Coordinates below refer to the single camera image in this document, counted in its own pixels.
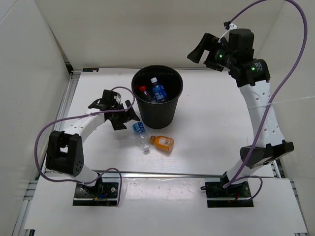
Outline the red cap water bottle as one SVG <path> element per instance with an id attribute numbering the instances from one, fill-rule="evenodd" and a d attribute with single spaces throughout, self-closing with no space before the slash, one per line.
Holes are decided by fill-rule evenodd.
<path id="1" fill-rule="evenodd" d="M 152 96 L 150 93 L 147 91 L 146 86 L 141 86 L 139 88 L 139 91 L 141 93 L 141 98 L 146 101 L 146 102 L 151 102 L 152 101 Z"/>

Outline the blue cap water bottle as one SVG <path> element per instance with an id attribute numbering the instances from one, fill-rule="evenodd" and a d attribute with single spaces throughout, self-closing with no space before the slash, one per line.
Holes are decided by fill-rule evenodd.
<path id="1" fill-rule="evenodd" d="M 156 77 L 151 79 L 152 83 L 152 94 L 158 103 L 166 102 L 168 96 L 162 84 L 160 84 Z"/>

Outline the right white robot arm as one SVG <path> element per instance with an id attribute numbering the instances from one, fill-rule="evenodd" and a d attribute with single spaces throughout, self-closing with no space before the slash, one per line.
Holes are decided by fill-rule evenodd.
<path id="1" fill-rule="evenodd" d="M 254 34 L 249 29 L 234 29 L 229 39 L 205 33 L 187 58 L 199 63 L 205 51 L 207 68 L 223 71 L 236 81 L 249 112 L 254 140 L 240 149 L 240 160 L 221 177 L 221 191 L 233 196 L 239 185 L 256 170 L 292 152 L 293 142 L 285 140 L 271 104 L 270 73 L 266 61 L 253 56 Z"/>

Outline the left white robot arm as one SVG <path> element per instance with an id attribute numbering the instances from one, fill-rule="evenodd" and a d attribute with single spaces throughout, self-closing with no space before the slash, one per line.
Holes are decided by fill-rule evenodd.
<path id="1" fill-rule="evenodd" d="M 50 134 L 46 168 L 70 176 L 73 181 L 85 186 L 93 197 L 101 195 L 103 184 L 100 175 L 86 166 L 83 143 L 106 121 L 110 121 L 116 131 L 126 129 L 125 123 L 131 120 L 139 121 L 140 118 L 129 100 L 126 100 L 126 107 L 117 95 L 112 101 L 95 100 L 73 125 Z"/>

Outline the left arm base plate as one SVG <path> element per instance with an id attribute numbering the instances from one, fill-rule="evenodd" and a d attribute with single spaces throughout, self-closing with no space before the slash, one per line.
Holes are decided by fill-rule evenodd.
<path id="1" fill-rule="evenodd" d="M 116 207 L 121 183 L 118 179 L 102 178 L 95 186 L 76 184 L 72 205 L 80 207 Z"/>

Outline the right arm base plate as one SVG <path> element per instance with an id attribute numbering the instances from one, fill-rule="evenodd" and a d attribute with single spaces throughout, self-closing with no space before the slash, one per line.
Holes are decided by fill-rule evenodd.
<path id="1" fill-rule="evenodd" d="M 200 187 L 206 192 L 208 208 L 254 207 L 247 181 L 223 189 L 220 182 L 205 182 Z"/>

